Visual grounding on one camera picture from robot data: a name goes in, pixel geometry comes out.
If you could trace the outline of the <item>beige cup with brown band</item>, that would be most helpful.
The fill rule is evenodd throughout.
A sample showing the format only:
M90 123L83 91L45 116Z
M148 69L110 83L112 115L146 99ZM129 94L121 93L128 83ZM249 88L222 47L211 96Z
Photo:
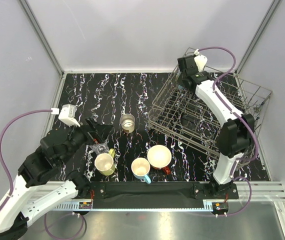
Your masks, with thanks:
M131 114L123 114L120 117L120 125L125 133L132 133L135 130L135 117Z

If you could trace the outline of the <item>yellow-green mug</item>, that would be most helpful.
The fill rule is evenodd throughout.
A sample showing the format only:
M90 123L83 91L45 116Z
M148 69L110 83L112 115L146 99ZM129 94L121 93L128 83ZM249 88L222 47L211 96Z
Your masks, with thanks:
M112 175L116 170L114 157L116 152L111 148L108 153L99 154L94 160L94 166L104 176Z

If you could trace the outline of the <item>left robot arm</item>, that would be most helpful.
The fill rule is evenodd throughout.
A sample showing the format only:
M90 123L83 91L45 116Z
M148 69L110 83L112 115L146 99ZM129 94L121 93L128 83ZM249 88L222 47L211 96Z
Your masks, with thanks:
M51 129L35 152L26 157L12 188L0 201L0 240L18 240L36 220L60 203L84 199L90 194L90 181L74 170L59 187L38 200L31 200L83 145L103 144L114 128L90 117L85 121L80 126Z

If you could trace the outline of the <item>clear drinking glass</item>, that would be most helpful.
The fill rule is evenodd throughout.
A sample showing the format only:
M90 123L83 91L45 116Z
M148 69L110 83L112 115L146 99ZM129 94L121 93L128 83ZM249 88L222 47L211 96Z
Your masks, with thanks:
M99 144L94 144L91 146L91 149L97 154L103 154L103 153L108 153L109 148L106 143L99 143Z

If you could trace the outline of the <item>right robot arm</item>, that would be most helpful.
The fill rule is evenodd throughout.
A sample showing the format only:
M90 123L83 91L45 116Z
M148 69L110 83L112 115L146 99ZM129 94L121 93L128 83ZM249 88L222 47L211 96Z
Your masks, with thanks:
M231 188L238 163L255 140L255 119L237 109L218 89L204 70L207 60L203 55L187 55L177 62L182 85L208 106L221 126L216 142L219 159L207 188L213 198L220 199Z

